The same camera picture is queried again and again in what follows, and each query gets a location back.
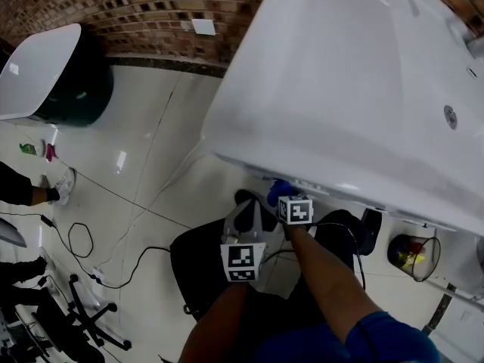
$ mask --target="brick wall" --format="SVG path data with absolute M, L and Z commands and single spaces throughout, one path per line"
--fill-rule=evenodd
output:
M 483 34 L 484 0 L 443 0 Z M 230 63 L 262 0 L 0 0 L 0 39 L 81 23 L 105 51 L 161 54 Z M 216 36 L 199 36 L 191 19 L 213 19 Z

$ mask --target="pink object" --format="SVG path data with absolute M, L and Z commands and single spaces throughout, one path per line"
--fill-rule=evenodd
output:
M 50 163 L 54 157 L 58 159 L 57 154 L 55 154 L 54 145 L 47 144 L 47 153 L 45 154 L 45 158 Z

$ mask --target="human arm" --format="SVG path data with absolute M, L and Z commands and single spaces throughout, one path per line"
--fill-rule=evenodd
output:
M 247 288 L 247 284 L 232 284 L 219 296 L 191 331 L 179 363 L 225 360 L 237 336 Z
M 365 316 L 381 309 L 354 273 L 321 246 L 303 226 L 287 226 L 302 275 L 327 324 L 341 343 Z

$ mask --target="blue shirt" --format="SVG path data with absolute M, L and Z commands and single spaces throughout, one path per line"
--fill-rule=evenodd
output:
M 421 331 L 386 312 L 360 320 L 343 345 L 327 324 L 292 330 L 263 343 L 252 363 L 321 363 L 415 361 L 439 363 L 439 353 Z

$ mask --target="blue sleeve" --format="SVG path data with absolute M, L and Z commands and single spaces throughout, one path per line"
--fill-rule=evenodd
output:
M 356 361 L 415 361 L 439 363 L 439 352 L 421 331 L 376 312 L 360 320 L 345 347 Z

